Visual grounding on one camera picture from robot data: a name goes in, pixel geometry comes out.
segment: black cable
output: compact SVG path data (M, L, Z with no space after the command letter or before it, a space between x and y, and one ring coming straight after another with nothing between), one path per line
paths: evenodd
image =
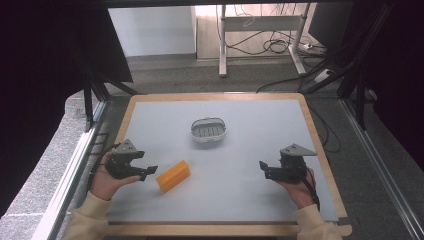
M272 83L267 83L267 84L261 86L260 88L258 88L258 90L256 90L256 93L259 93L262 90L262 88L269 87L269 86L272 86L272 85L275 85L275 84L279 84L279 83L283 83L283 82L294 81L294 80L299 80L299 77L297 77L297 78L284 79L284 80L280 80L280 81L276 81L276 82L272 82Z
M341 149L341 141L339 139L339 137L337 136L337 134L335 133L335 131L330 127L330 125L324 120L324 118L322 118L322 116L317 112L317 110L312 106L312 103L306 103L309 107L309 109L318 117L318 119L321 121L322 125L324 126L325 129L325 139L322 142L322 146L324 148L325 151L327 152L331 152L331 153L338 153L340 152ZM326 149L325 146L328 143L329 137L330 137L330 133L329 131L333 134L333 136L336 138L337 140L337 148L335 150L333 149Z

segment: human hand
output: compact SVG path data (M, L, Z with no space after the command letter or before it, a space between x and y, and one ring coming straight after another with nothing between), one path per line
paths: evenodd
M90 189L94 196L106 201L109 201L120 187L140 180L140 176L131 176L124 179L113 178L105 168L105 164L112 154L112 152L108 152L102 157L97 171L94 173Z
M311 184L311 186L315 187L315 179L314 179L314 170L308 168L306 180ZM280 181L275 181L276 183L283 186L290 195L290 198L296 203L298 209L310 206L314 204L314 200L312 199L311 192L306 187L303 182L297 184L285 183Z

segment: wrist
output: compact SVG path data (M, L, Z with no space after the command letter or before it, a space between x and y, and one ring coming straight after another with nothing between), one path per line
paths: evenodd
M293 202L296 204L298 209L302 209L314 204L314 200L312 199L309 193L290 193L290 197L292 198Z

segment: soap dish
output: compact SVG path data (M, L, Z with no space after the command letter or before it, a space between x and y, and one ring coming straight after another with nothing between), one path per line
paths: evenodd
M191 125L191 135L196 142L216 142L224 138L227 129L220 118L204 118Z

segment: sleeve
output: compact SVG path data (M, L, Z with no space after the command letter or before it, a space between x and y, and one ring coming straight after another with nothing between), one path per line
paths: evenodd
M334 224L322 219L315 204L298 210L296 218L300 227L300 232L297 234L298 240L342 239Z
M102 239L108 227L106 211L110 201L102 200L88 192L82 206L72 212L63 240Z

